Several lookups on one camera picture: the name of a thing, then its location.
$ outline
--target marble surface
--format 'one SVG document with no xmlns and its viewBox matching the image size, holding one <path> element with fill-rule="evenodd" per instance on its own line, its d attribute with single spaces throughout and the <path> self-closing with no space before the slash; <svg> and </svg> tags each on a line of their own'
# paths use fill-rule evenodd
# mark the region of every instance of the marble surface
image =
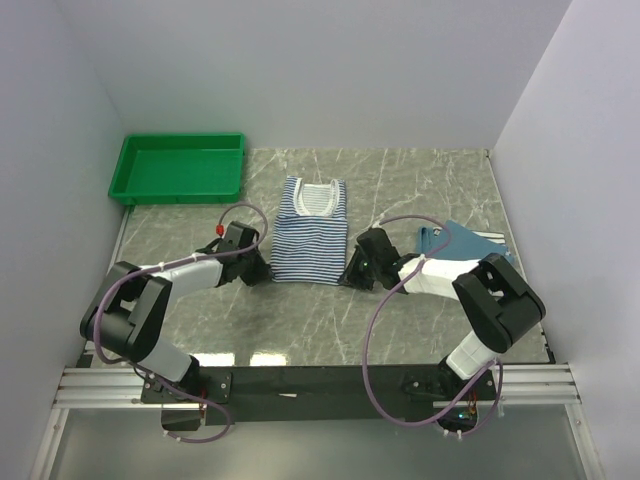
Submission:
<svg viewBox="0 0 640 480">
<path fill-rule="evenodd" d="M 385 216 L 425 213 L 473 230 L 504 232 L 513 250 L 504 209 L 484 150 L 257 149 L 248 154 L 244 199 L 270 222 L 287 175 L 308 183 L 346 180 L 349 221 L 347 261 L 355 238 Z M 224 206 L 140 206 L 129 217 L 119 258 L 150 264 L 186 256 L 215 237 Z M 258 225 L 238 209 L 228 220 Z M 414 250 L 422 225 L 385 226 L 401 254 Z M 260 247 L 270 256 L 271 236 Z M 384 294 L 314 284 L 264 284 L 240 280 L 183 297 L 167 313 L 162 334 L 179 348 L 203 354 L 206 364 L 359 364 L 368 319 Z M 371 363 L 434 363 L 470 331 L 456 301 L 397 295 L 374 330 Z M 505 356 L 509 362 L 547 362 L 545 337 L 534 329 Z"/>
</svg>

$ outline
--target white enclosure wall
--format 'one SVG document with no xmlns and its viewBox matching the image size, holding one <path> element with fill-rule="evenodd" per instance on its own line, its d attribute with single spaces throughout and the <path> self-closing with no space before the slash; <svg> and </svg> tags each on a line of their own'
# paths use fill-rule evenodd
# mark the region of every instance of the white enclosure wall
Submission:
<svg viewBox="0 0 640 480">
<path fill-rule="evenodd" d="M 574 0 L 495 149 L 545 327 L 608 478 L 638 478 L 640 3 Z"/>
<path fill-rule="evenodd" d="M 127 131 L 492 147 L 570 0 L 57 0 Z"/>
<path fill-rule="evenodd" d="M 0 12 L 0 478 L 28 476 L 121 208 L 116 112 L 49 0 Z"/>
</svg>

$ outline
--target blue cloth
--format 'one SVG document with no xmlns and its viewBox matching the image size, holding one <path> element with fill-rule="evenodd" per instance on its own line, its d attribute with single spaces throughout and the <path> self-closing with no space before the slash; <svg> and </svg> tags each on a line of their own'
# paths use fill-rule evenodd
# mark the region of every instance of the blue cloth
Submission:
<svg viewBox="0 0 640 480">
<path fill-rule="evenodd" d="M 448 220 L 445 225 L 453 234 L 451 243 L 433 255 L 433 258 L 440 260 L 475 260 L 482 259 L 490 253 L 503 255 L 510 263 L 514 263 L 515 258 L 509 253 L 506 245 L 492 242 L 488 238 L 463 227 L 462 225 Z M 429 250 L 439 247 L 447 240 L 447 233 L 431 227 L 421 227 L 418 230 L 418 243 L 416 250 L 418 253 L 427 253 Z"/>
</svg>

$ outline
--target striped tank top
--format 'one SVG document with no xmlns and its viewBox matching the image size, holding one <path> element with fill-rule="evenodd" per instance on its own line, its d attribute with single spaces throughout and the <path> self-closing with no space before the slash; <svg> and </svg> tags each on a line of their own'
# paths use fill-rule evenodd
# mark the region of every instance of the striped tank top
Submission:
<svg viewBox="0 0 640 480">
<path fill-rule="evenodd" d="M 287 177 L 274 224 L 273 280 L 338 285 L 346 255 L 344 181 L 305 185 L 301 178 Z"/>
</svg>

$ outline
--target purple cable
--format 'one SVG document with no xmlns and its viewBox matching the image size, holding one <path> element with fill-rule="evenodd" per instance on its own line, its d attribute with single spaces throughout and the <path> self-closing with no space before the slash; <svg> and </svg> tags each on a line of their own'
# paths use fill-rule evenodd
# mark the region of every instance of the purple cable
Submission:
<svg viewBox="0 0 640 480">
<path fill-rule="evenodd" d="M 385 224 L 387 224 L 389 222 L 394 222 L 396 220 L 404 220 L 404 219 L 408 219 L 408 218 L 426 220 L 428 222 L 436 224 L 437 226 L 442 228 L 445 232 L 447 232 L 447 235 L 448 235 L 447 240 L 442 245 L 440 245 L 439 247 L 436 247 L 436 248 L 430 250 L 429 252 L 427 252 L 425 254 L 425 257 L 433 255 L 436 252 L 439 252 L 440 250 L 445 248 L 447 245 L 449 245 L 449 243 L 451 242 L 451 231 L 447 228 L 447 226 L 445 224 L 439 222 L 438 220 L 435 220 L 434 218 L 428 217 L 426 215 L 413 215 L 413 214 L 411 214 L 411 215 L 399 215 L 397 217 L 390 217 L 390 218 L 384 219 L 384 220 L 378 222 L 378 224 L 379 225 L 385 225 Z M 435 415 L 432 415 L 429 418 L 425 418 L 424 420 L 420 420 L 418 422 L 406 422 L 406 421 L 398 420 L 397 418 L 394 418 L 391 415 L 389 415 L 385 411 L 385 409 L 382 407 L 382 405 L 380 405 L 380 402 L 378 402 L 378 399 L 375 397 L 375 394 L 373 393 L 373 389 L 371 388 L 371 380 L 369 379 L 369 361 L 368 361 L 369 343 L 371 341 L 371 335 L 373 333 L 373 327 L 374 327 L 374 325 L 376 323 L 376 320 L 378 319 L 378 315 L 380 315 L 380 312 L 382 311 L 384 306 L 387 304 L 387 302 L 391 299 L 391 297 L 393 297 L 393 295 L 396 292 L 398 292 L 398 290 L 400 290 L 409 280 L 411 280 L 413 277 L 415 277 L 422 270 L 422 267 L 424 266 L 425 262 L 426 262 L 426 259 L 420 260 L 418 262 L 418 266 L 415 268 L 415 270 L 413 272 L 411 272 L 407 277 L 402 279 L 397 285 L 395 285 L 391 290 L 389 290 L 389 292 L 380 301 L 380 303 L 376 307 L 375 312 L 373 312 L 373 315 L 371 316 L 371 320 L 369 321 L 369 325 L 367 327 L 367 332 L 366 332 L 366 334 L 364 336 L 364 346 L 363 346 L 363 350 L 362 350 L 362 379 L 364 380 L 364 388 L 367 391 L 367 396 L 369 397 L 369 401 L 371 401 L 371 404 L 376 409 L 376 411 L 382 417 L 384 417 L 387 420 L 389 420 L 391 423 L 393 423 L 395 425 L 398 425 L 398 426 L 401 426 L 401 427 L 423 427 L 425 425 L 429 425 L 429 424 L 439 420 L 440 418 L 444 417 L 447 413 L 449 413 L 453 408 L 455 408 L 456 404 L 475 386 L 476 382 L 478 382 L 478 380 L 480 380 L 482 375 L 484 375 L 484 373 L 487 370 L 489 370 L 489 368 L 491 368 L 493 365 L 497 364 L 499 369 L 500 369 L 500 373 L 499 373 L 499 376 L 498 376 L 498 387 L 496 389 L 497 390 L 496 391 L 496 399 L 493 402 L 493 405 L 491 406 L 491 409 L 489 410 L 489 413 L 487 414 L 487 416 L 479 424 L 477 424 L 475 427 L 473 427 L 471 430 L 469 430 L 468 432 L 464 432 L 462 434 L 462 435 L 469 435 L 470 433 L 475 432 L 480 427 L 482 427 L 483 425 L 486 424 L 487 420 L 495 412 L 495 410 L 496 410 L 496 408 L 498 406 L 498 402 L 500 401 L 500 396 L 501 396 L 501 393 L 502 393 L 502 381 L 503 381 L 504 371 L 503 371 L 502 362 L 499 359 L 496 359 L 495 362 L 491 361 L 491 362 L 487 363 L 484 367 L 482 367 L 471 378 L 471 380 L 464 386 L 464 388 L 462 390 L 460 390 L 460 392 L 458 392 L 458 394 L 453 398 L 453 400 L 451 400 L 449 405 L 447 405 L 443 410 L 441 410 L 440 412 L 436 413 Z"/>
<path fill-rule="evenodd" d="M 107 290 L 107 292 L 104 294 L 104 297 L 102 298 L 102 300 L 100 301 L 100 304 L 98 305 L 98 309 L 96 311 L 96 316 L 93 322 L 93 343 L 96 346 L 96 355 L 98 356 L 98 358 L 100 360 L 102 360 L 104 363 L 108 364 L 108 365 L 113 365 L 115 363 L 119 363 L 122 361 L 127 361 L 124 358 L 120 357 L 120 358 L 116 358 L 116 359 L 109 359 L 104 351 L 102 350 L 102 343 L 100 342 L 100 336 L 101 336 L 101 326 L 102 326 L 102 317 L 104 315 L 104 310 L 107 308 L 107 304 L 109 303 L 109 301 L 111 301 L 111 298 L 115 295 L 115 293 L 118 291 L 118 289 L 124 285 L 125 283 L 127 283 L 129 280 L 132 280 L 134 278 L 140 277 L 142 275 L 148 275 L 148 274 L 153 274 L 153 273 L 158 273 L 164 270 L 171 270 L 173 268 L 178 268 L 178 267 L 182 267 L 184 265 L 188 265 L 190 263 L 195 263 L 195 262 L 199 262 L 201 260 L 211 260 L 214 258 L 222 258 L 222 257 L 230 257 L 230 256 L 235 256 L 235 255 L 241 255 L 243 253 L 247 253 L 251 250 L 253 250 L 254 248 L 257 248 L 258 245 L 260 245 L 262 243 L 262 241 L 266 238 L 267 236 L 267 232 L 269 230 L 269 222 L 267 221 L 267 217 L 264 214 L 264 212 L 262 210 L 260 210 L 260 208 L 256 207 L 255 205 L 251 205 L 250 203 L 247 202 L 239 202 L 236 203 L 234 205 L 231 205 L 229 208 L 227 208 L 224 212 L 222 212 L 222 215 L 220 216 L 220 220 L 218 223 L 222 223 L 222 220 L 224 219 L 225 215 L 227 213 L 229 213 L 231 210 L 233 210 L 234 208 L 237 207 L 249 207 L 253 210 L 255 210 L 258 215 L 260 215 L 260 217 L 262 218 L 262 221 L 264 223 L 264 229 L 262 230 L 262 234 L 258 237 L 258 240 L 256 241 L 256 243 L 251 244 L 250 246 L 246 247 L 246 248 L 241 248 L 240 250 L 234 250 L 234 251 L 230 251 L 230 252 L 221 252 L 221 253 L 213 253 L 211 255 L 194 255 L 194 256 L 189 256 L 189 257 L 185 257 L 185 258 L 181 258 L 179 260 L 174 260 L 172 262 L 167 262 L 164 265 L 160 264 L 160 265 L 154 265 L 153 267 L 148 267 L 148 268 L 144 268 L 141 270 L 136 270 L 135 272 L 131 272 L 128 275 L 125 275 L 124 277 L 122 277 L 121 279 L 119 279 L 117 282 L 115 282 L 110 288 L 109 290 Z M 134 362 L 128 362 L 130 363 L 132 366 L 139 368 L 140 370 L 146 372 L 147 374 L 153 373 L 150 372 L 149 370 L 147 370 L 146 368 L 134 363 Z M 225 428 L 218 434 L 212 436 L 212 437 L 208 437 L 208 438 L 202 438 L 202 439 L 189 439 L 189 438 L 181 438 L 178 435 L 169 432 L 168 435 L 171 436 L 172 438 L 176 438 L 176 439 L 180 439 L 180 441 L 183 441 L 185 443 L 207 443 L 207 442 L 212 442 L 214 440 L 217 440 L 219 438 L 221 438 L 223 435 L 225 435 L 229 429 L 231 428 L 231 425 L 233 423 L 232 419 L 231 419 L 231 414 L 228 412 L 228 410 L 226 408 L 224 408 L 222 405 L 219 405 L 215 402 L 212 402 L 211 400 L 207 400 L 204 398 L 199 398 L 193 395 L 189 395 L 188 393 L 182 392 L 180 390 L 178 390 L 177 388 L 175 388 L 174 386 L 171 385 L 171 383 L 166 380 L 165 378 L 160 377 L 159 375 L 155 375 L 155 378 L 162 384 L 163 387 L 165 387 L 167 390 L 170 390 L 172 393 L 174 393 L 175 395 L 178 395 L 180 397 L 186 398 L 188 400 L 192 400 L 194 402 L 198 402 L 198 403 L 204 403 L 210 407 L 215 408 L 216 410 L 221 411 L 226 419 L 227 419 L 227 424 L 225 425 Z"/>
</svg>

